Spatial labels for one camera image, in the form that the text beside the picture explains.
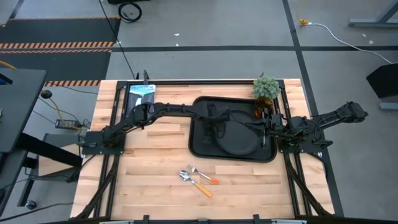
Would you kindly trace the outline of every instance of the silver fork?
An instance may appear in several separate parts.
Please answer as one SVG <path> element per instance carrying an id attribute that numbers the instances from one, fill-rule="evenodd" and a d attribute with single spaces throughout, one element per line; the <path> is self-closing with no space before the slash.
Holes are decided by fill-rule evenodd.
<path id="1" fill-rule="evenodd" d="M 206 176 L 205 174 L 202 174 L 201 172 L 199 172 L 198 169 L 194 168 L 194 167 L 191 166 L 191 165 L 188 165 L 188 169 L 189 169 L 191 172 L 197 172 L 198 174 L 202 175 L 204 178 L 210 180 L 213 184 L 218 184 L 218 183 L 219 183 L 218 180 L 213 179 L 213 178 L 211 178 L 211 177 L 208 177 L 208 176 Z"/>

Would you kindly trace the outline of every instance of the succulent plant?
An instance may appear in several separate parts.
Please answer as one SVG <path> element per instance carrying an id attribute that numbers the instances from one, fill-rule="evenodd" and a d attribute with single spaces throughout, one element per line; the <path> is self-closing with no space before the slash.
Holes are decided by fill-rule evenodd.
<path id="1" fill-rule="evenodd" d="M 274 77 L 261 76 L 253 85 L 253 96 L 256 99 L 265 96 L 273 100 L 280 93 L 279 83 Z"/>

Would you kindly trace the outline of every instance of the caster wheel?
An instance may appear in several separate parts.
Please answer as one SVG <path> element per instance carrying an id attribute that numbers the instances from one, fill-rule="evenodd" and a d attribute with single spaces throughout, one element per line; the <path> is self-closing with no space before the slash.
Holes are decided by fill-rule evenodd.
<path id="1" fill-rule="evenodd" d="M 27 208 L 29 210 L 33 210 L 36 207 L 37 207 L 36 202 L 30 201 L 30 200 L 26 201 L 25 208 Z"/>

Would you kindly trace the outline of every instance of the concrete floor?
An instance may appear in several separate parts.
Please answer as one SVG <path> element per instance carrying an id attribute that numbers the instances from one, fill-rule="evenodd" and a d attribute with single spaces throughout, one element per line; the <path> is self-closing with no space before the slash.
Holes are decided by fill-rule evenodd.
<path id="1" fill-rule="evenodd" d="M 327 25 L 336 36 L 354 45 L 398 45 L 398 29 L 357 29 L 347 26 L 351 17 L 374 17 L 392 1 L 307 0 L 300 17 Z M 9 17 L 16 0 L 0 1 L 0 19 Z M 299 0 L 289 0 L 293 17 Z M 104 2 L 108 16 L 117 7 Z M 278 0 L 151 0 L 140 2 L 142 19 L 121 24 L 123 47 L 279 45 L 293 46 L 284 6 Z M 97 0 L 25 0 L 17 17 L 96 17 L 103 16 Z M 321 27 L 297 27 L 300 45 L 341 45 Z M 398 52 L 380 54 L 398 62 Z M 201 51 L 128 52 L 133 70 L 146 69 L 151 78 L 256 78 L 264 72 L 277 78 L 302 78 L 293 51 Z M 338 191 L 346 217 L 398 220 L 398 112 L 380 111 L 365 77 L 385 62 L 363 52 L 304 52 L 305 64 L 318 111 L 335 110 L 346 101 L 356 101 L 369 112 L 365 122 L 339 125 L 325 131 L 334 145 L 329 147 Z M 112 53 L 107 79 L 131 78 L 119 52 Z M 98 87 L 79 87 L 98 91 Z M 80 121 L 91 119 L 95 96 L 64 88 L 51 88 L 61 109 Z M 35 110 L 51 120 L 56 114 L 39 101 Z M 25 132 L 42 138 L 45 133 L 69 133 L 32 114 Z M 15 209 L 22 184 L 17 184 L 3 217 L 26 212 Z M 31 200 L 40 207 L 72 202 L 76 183 L 37 182 Z M 42 223 L 66 220 L 71 207 L 55 207 L 5 223 Z"/>

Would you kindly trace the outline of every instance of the orange and black stripe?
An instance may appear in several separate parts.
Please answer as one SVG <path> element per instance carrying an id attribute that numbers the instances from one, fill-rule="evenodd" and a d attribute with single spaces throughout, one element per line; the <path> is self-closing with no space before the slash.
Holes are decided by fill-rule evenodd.
<path id="1" fill-rule="evenodd" d="M 87 53 L 87 52 L 109 52 L 109 49 L 87 49 L 87 50 L 3 50 L 0 54 L 60 54 L 60 53 Z"/>
<path id="2" fill-rule="evenodd" d="M 19 20 L 69 20 L 69 19 L 106 19 L 106 17 L 68 17 L 68 18 L 14 18 L 11 21 Z M 108 17 L 108 19 L 120 19 L 119 16 Z"/>
<path id="3" fill-rule="evenodd" d="M 61 80 L 45 82 L 46 87 L 55 86 L 99 86 L 101 80 Z"/>
<path id="4" fill-rule="evenodd" d="M 55 42 L 55 43 L 0 43 L 0 49 L 57 49 L 75 47 L 112 47 L 113 41 Z"/>

